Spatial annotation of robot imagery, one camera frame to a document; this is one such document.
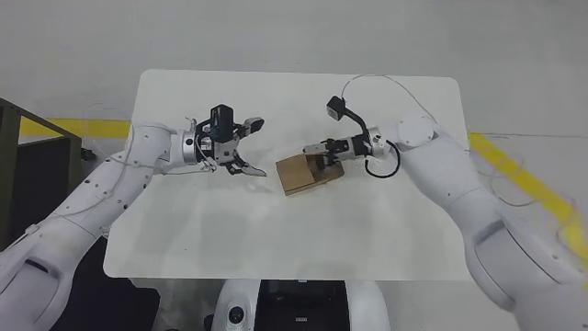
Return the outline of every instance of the black panel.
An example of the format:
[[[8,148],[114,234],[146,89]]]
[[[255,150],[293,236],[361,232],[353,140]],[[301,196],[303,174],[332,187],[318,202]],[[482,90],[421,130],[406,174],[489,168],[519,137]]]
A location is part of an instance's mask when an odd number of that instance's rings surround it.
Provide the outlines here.
[[[55,138],[18,146],[7,242],[39,223],[68,195],[70,140]]]
[[[349,331],[344,281],[263,280],[254,331]]]

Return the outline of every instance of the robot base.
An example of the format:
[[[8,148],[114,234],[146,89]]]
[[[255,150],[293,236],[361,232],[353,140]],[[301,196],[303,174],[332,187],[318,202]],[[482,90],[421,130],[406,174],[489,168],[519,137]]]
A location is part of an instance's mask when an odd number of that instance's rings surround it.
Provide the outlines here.
[[[207,331],[390,331],[378,284],[363,280],[227,280],[206,324]]]

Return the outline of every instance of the white table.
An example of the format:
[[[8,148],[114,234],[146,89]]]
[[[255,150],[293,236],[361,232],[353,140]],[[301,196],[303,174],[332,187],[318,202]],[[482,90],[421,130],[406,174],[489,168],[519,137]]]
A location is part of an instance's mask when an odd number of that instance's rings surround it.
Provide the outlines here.
[[[104,270],[111,277],[469,280],[458,228],[401,171],[368,176],[363,161],[345,176],[285,197],[276,161],[325,137],[360,132],[336,122],[325,105],[349,74],[198,71],[143,73],[133,122],[186,128],[210,108],[234,108],[235,121],[260,116],[266,125],[243,140],[245,161],[268,177],[215,174],[155,177],[110,231]],[[451,78],[394,77],[468,148],[458,84]],[[393,139],[402,117],[422,110],[383,78],[356,80],[347,106]],[[393,168],[389,159],[373,170]]]

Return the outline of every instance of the end effector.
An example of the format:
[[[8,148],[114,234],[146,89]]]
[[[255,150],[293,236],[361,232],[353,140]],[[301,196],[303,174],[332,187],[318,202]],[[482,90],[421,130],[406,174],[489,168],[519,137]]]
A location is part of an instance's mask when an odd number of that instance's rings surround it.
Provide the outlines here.
[[[266,177],[267,174],[246,163],[237,151],[239,141],[264,126],[261,118],[249,118],[243,124],[233,121],[233,111],[226,105],[210,110],[210,119],[196,123],[182,136],[182,153],[189,165],[204,162],[224,166],[231,175]]]
[[[366,123],[353,111],[345,106],[345,102],[333,96],[327,104],[327,113],[339,121],[347,116],[361,127],[361,133],[338,140],[329,138],[320,143],[309,144],[302,150],[305,154],[322,155],[325,166],[331,166],[338,161],[353,160],[359,157],[373,156],[383,158],[390,150],[386,140],[382,138],[379,129],[367,128]]]

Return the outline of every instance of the black cable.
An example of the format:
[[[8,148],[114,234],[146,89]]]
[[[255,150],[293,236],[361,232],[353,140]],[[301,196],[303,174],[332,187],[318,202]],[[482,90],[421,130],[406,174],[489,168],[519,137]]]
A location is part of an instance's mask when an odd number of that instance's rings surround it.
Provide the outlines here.
[[[379,179],[386,179],[389,177],[394,177],[396,175],[396,173],[398,173],[398,170],[400,170],[401,168],[401,152],[398,150],[398,147],[396,147],[396,144],[386,140],[386,143],[389,144],[390,146],[392,146],[392,148],[394,149],[394,151],[396,152],[396,168],[394,169],[394,171],[392,171],[391,173],[385,175],[385,176],[379,176],[378,174],[374,174],[371,171],[369,171],[369,167],[368,167],[368,163],[369,161],[366,159],[366,163],[365,163],[365,167],[366,167],[366,172],[368,174],[370,174],[373,177],[377,177]]]

